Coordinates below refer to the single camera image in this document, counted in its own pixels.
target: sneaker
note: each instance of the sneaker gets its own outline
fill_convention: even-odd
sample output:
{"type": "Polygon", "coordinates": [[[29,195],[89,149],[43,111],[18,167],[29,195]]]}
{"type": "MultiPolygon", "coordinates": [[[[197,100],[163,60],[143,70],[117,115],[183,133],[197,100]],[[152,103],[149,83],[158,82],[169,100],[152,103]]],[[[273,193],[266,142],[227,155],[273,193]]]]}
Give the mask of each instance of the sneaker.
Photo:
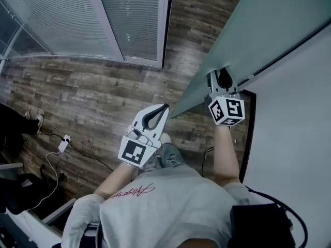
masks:
{"type": "Polygon", "coordinates": [[[25,111],[24,117],[25,117],[27,120],[30,120],[30,112],[29,112],[29,111],[25,111]]]}
{"type": "Polygon", "coordinates": [[[162,133],[161,138],[160,138],[160,142],[162,143],[162,145],[165,144],[165,143],[171,143],[171,138],[168,134],[162,133]]]}
{"type": "Polygon", "coordinates": [[[42,126],[42,124],[43,124],[43,115],[39,114],[38,117],[37,117],[37,120],[38,120],[39,122],[38,122],[38,131],[37,131],[36,134],[39,133],[40,128],[41,128],[41,126],[42,126]]]}

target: forearm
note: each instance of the forearm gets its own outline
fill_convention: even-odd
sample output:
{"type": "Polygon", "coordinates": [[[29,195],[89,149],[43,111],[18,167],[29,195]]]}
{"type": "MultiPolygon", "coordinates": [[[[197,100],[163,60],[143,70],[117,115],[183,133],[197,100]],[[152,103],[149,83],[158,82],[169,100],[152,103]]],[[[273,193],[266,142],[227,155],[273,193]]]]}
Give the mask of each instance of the forearm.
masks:
{"type": "Polygon", "coordinates": [[[94,194],[100,195],[104,199],[109,198],[131,182],[135,170],[134,167],[121,163],[96,189],[94,194]]]}
{"type": "Polygon", "coordinates": [[[215,182],[224,186],[239,182],[239,165],[229,127],[215,127],[214,173],[215,182]]]}

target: white t-shirt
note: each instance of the white t-shirt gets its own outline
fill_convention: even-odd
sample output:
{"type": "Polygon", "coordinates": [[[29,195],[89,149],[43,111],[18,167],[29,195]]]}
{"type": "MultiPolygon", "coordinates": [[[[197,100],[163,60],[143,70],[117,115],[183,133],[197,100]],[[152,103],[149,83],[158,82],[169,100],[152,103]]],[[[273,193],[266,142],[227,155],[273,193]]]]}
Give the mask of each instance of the white t-shirt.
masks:
{"type": "Polygon", "coordinates": [[[89,223],[101,221],[102,247],[178,247],[210,239],[227,247],[234,205],[258,204],[241,183],[224,188],[187,166],[145,173],[106,201],[98,195],[76,201],[62,247],[79,247],[89,223]]]}

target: power strip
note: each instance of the power strip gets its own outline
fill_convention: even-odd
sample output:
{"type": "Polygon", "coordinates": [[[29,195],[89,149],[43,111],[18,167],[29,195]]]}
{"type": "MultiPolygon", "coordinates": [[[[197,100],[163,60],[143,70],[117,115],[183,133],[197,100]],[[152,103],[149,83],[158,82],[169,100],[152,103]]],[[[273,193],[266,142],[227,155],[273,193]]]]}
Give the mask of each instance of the power strip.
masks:
{"type": "Polygon", "coordinates": [[[71,139],[70,139],[70,136],[69,135],[64,135],[64,138],[63,138],[65,141],[63,142],[61,142],[60,143],[60,145],[59,145],[59,147],[58,147],[58,149],[60,150],[60,152],[64,152],[66,149],[67,149],[67,147],[68,147],[68,145],[69,145],[69,142],[71,141],[71,139]]]}

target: laminate floor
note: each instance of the laminate floor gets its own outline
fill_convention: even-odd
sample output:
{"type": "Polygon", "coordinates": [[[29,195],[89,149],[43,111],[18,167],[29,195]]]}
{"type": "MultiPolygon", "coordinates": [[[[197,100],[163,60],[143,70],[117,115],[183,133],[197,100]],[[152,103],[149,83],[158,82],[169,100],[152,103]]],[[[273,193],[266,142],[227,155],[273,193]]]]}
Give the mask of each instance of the laminate floor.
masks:
{"type": "MultiPolygon", "coordinates": [[[[0,77],[0,102],[24,115],[44,114],[43,132],[69,134],[85,155],[110,168],[119,164],[122,135],[137,112],[147,106],[177,102],[239,0],[173,0],[168,44],[162,70],[86,58],[35,57],[6,62],[0,77]]],[[[247,118],[232,128],[239,164],[246,144],[250,98],[244,97],[247,118]]],[[[203,151],[213,146],[214,122],[201,107],[169,119],[165,131],[187,163],[201,170],[203,151]]],[[[58,151],[57,136],[29,137],[17,158],[26,172],[55,178],[45,155],[58,151]]],[[[110,171],[72,148],[49,160],[66,179],[67,198],[90,194],[110,171]]],[[[212,177],[212,153],[204,175],[212,177]]]]}

